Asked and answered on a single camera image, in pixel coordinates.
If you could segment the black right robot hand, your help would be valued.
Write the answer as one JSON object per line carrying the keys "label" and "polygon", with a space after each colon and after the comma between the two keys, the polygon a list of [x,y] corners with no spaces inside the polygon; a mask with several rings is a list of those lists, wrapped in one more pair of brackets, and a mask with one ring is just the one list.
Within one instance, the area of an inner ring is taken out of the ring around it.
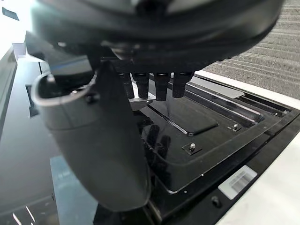
{"label": "black right robot hand", "polygon": [[150,172],[129,103],[174,76],[174,97],[193,73],[237,56],[275,26],[282,0],[34,0],[25,41],[50,71],[31,98],[86,190],[111,211],[144,206]]}

